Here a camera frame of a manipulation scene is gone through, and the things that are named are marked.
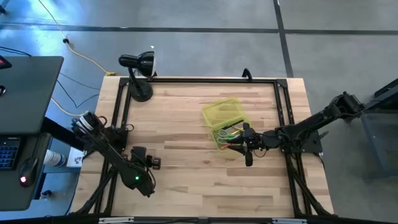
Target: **lamp shade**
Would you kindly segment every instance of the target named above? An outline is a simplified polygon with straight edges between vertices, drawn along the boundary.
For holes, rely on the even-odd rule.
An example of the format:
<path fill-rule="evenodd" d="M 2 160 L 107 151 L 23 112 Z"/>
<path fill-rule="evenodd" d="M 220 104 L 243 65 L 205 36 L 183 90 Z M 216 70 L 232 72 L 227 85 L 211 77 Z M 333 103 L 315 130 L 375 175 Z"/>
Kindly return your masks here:
<path fill-rule="evenodd" d="M 123 67 L 136 68 L 141 75 L 151 78 L 155 73 L 155 52 L 144 52 L 138 57 L 122 55 L 119 57 L 119 63 Z"/>

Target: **wooden tabletop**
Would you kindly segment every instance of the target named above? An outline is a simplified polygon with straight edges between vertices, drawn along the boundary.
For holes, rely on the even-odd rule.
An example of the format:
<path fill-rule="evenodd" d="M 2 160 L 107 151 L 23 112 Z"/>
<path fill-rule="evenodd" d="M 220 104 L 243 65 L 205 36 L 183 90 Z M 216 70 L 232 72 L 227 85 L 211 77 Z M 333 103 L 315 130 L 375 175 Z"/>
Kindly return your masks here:
<path fill-rule="evenodd" d="M 111 122 L 120 77 L 105 77 L 96 109 Z M 311 115 L 303 79 L 288 78 L 294 119 Z M 278 149 L 263 158 L 253 156 L 252 167 L 233 151 L 219 152 L 201 113 L 212 101 L 235 96 L 257 132 L 279 126 L 274 88 L 253 83 L 151 83 L 153 97 L 144 103 L 131 100 L 127 149 L 145 146 L 162 159 L 154 170 L 155 193 L 150 198 L 131 190 L 118 178 L 112 215 L 168 217 L 292 217 L 292 201 L 285 159 Z M 123 103 L 119 112 L 122 117 Z M 319 202 L 333 212 L 322 164 L 303 154 L 307 185 Z M 97 188 L 103 164 L 96 152 L 85 159 L 71 211 L 78 210 Z M 108 188 L 105 190 L 103 207 Z M 302 196 L 300 207 L 303 210 Z"/>

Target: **desk lamp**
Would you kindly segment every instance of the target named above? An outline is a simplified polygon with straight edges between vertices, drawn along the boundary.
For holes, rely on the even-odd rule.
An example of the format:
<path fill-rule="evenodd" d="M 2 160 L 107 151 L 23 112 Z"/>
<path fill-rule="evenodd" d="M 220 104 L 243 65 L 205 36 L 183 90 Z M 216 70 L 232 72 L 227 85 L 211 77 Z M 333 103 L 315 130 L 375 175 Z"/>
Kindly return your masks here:
<path fill-rule="evenodd" d="M 153 51 L 144 52 L 140 55 L 122 55 L 119 57 L 119 63 L 123 67 L 127 67 L 132 81 L 130 89 L 130 95 L 133 99 L 138 102 L 145 102 L 149 100 L 154 94 L 154 90 L 151 85 L 144 80 L 137 80 L 134 72 L 135 68 L 142 76 L 151 80 L 153 76 L 156 76 L 155 72 L 155 53 Z"/>

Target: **gray floor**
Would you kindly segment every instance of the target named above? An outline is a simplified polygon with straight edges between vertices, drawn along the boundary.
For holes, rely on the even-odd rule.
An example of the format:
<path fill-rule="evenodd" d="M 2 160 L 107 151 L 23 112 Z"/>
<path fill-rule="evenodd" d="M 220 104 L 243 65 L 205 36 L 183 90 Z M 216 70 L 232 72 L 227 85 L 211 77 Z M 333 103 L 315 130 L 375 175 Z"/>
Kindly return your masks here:
<path fill-rule="evenodd" d="M 40 30 L 53 24 L 36 0 L 9 0 L 0 22 L 37 29 L 0 30 L 0 45 L 32 55 L 62 55 L 62 72 L 99 87 L 103 72 L 73 55 L 58 31 Z M 272 0 L 71 0 L 43 1 L 63 25 L 102 27 L 196 27 L 277 29 Z M 279 0 L 286 29 L 397 30 L 398 2 L 393 0 Z M 244 67 L 255 77 L 286 77 L 279 34 L 197 32 L 66 31 L 74 47 L 107 70 L 127 75 L 118 65 L 121 54 L 154 49 L 159 75 L 240 76 Z M 287 35 L 294 77 L 305 80 L 310 107 L 321 110 L 342 91 L 368 101 L 378 88 L 397 78 L 396 35 Z M 65 77 L 60 82 L 81 102 L 98 91 Z M 93 110 L 97 98 L 74 108 L 59 86 L 53 97 L 65 108 Z M 50 104 L 47 116 L 68 127 L 70 117 Z M 398 179 L 365 182 L 363 175 L 379 169 L 359 120 L 337 121 L 323 128 L 328 185 L 335 213 L 341 217 L 398 222 Z M 75 177 L 56 174 L 46 187 L 61 196 L 34 202 L 25 212 L 3 212 L 0 219 L 60 215 L 73 195 Z"/>

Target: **lamp base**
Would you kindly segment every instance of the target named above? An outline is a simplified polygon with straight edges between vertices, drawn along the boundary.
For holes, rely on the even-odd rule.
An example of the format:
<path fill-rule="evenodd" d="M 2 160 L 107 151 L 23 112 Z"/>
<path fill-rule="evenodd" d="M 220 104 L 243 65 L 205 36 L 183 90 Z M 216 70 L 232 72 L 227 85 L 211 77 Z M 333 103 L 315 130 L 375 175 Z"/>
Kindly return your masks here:
<path fill-rule="evenodd" d="M 154 94 L 154 90 L 152 89 L 151 85 L 142 80 L 137 80 L 137 83 L 141 91 L 137 89 L 137 86 L 133 82 L 130 88 L 131 97 L 138 102 L 145 102 L 149 100 Z"/>

